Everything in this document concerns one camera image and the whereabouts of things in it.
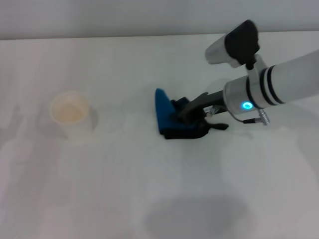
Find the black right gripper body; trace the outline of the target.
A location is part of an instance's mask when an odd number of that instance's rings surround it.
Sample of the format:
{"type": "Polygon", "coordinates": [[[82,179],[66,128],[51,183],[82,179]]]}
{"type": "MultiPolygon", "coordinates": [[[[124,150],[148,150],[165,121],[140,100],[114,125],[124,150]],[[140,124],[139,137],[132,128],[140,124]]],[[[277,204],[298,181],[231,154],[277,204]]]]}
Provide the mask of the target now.
{"type": "Polygon", "coordinates": [[[208,103],[205,104],[204,107],[212,107],[212,106],[218,106],[218,113],[227,112],[227,107],[224,102],[223,98],[223,91],[218,91],[212,94],[207,94],[208,96],[208,103]]]}

